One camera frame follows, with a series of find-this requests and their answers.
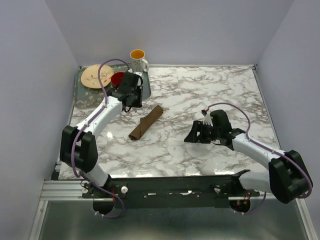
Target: wooden plate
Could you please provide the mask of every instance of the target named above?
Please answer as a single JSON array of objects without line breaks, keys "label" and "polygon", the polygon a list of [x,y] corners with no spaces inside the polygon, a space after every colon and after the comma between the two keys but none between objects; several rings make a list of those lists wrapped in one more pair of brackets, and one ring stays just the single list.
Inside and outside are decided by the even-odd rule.
[{"label": "wooden plate", "polygon": [[[98,69],[100,64],[92,65],[83,71],[81,75],[81,83],[87,88],[101,89],[98,80]],[[104,65],[100,71],[100,78],[103,87],[107,86],[111,82],[111,76],[114,74],[113,69],[110,66]]]}]

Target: red cup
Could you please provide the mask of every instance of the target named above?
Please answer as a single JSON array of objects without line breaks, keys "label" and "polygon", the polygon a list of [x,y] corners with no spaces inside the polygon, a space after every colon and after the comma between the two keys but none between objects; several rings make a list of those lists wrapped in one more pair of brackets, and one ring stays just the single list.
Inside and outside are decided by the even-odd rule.
[{"label": "red cup", "polygon": [[111,76],[111,83],[118,87],[118,85],[122,82],[122,79],[124,78],[125,73],[122,71],[119,71]]}]

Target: metal frame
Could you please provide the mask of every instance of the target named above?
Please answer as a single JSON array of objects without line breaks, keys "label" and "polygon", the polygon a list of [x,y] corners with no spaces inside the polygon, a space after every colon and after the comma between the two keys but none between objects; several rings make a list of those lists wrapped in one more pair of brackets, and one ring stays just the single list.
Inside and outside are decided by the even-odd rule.
[{"label": "metal frame", "polygon": [[[225,67],[225,66],[230,66],[230,65],[150,65],[150,67]],[[239,66],[251,67],[259,92],[262,97],[262,101],[267,111],[267,115],[269,117],[275,139],[278,145],[280,146],[272,118],[270,116],[263,92],[261,91],[261,86],[257,77],[256,66],[250,65],[250,64],[239,65]],[[74,109],[74,103],[72,104],[72,109],[70,111],[69,123],[71,122],[73,109]],[[58,159],[54,171],[59,172],[60,167],[61,167],[61,162]],[[46,180],[44,181],[41,195],[39,198],[39,204],[38,204],[34,222],[33,222],[33,226],[30,232],[29,240],[39,239],[49,201],[59,201],[59,202],[61,201],[62,202],[63,201],[91,201],[92,202],[93,200],[94,201],[112,201],[112,198],[87,198],[87,199],[82,198],[83,188],[81,187],[80,183],[81,183],[81,180]],[[261,194],[258,197],[252,197],[252,199],[262,199],[262,195],[263,194]],[[275,196],[273,194],[267,193],[266,199],[274,199],[274,198]],[[229,197],[229,200],[241,200],[241,199],[243,198]],[[306,230],[308,239],[318,240],[305,200],[296,199],[296,203],[297,203],[299,213],[300,213],[304,228]]]}]

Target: gray floor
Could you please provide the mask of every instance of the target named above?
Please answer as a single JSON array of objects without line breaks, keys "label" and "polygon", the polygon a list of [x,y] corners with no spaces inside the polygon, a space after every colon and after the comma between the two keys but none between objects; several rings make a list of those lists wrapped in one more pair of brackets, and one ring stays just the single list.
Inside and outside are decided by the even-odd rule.
[{"label": "gray floor", "polygon": [[125,216],[95,216],[90,202],[51,202],[41,240],[306,240],[295,201],[267,199],[256,213],[230,209],[128,209]]}]

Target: mug handle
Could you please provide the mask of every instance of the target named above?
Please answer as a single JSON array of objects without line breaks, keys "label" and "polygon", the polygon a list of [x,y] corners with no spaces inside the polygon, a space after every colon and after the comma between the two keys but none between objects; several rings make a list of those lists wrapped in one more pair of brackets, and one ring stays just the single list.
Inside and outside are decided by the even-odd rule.
[{"label": "mug handle", "polygon": [[145,59],[142,59],[142,62],[145,63],[145,70],[143,70],[143,71],[144,71],[144,72],[148,72],[148,71],[149,71],[149,68],[150,68],[149,62],[148,62],[147,60],[145,60]]}]

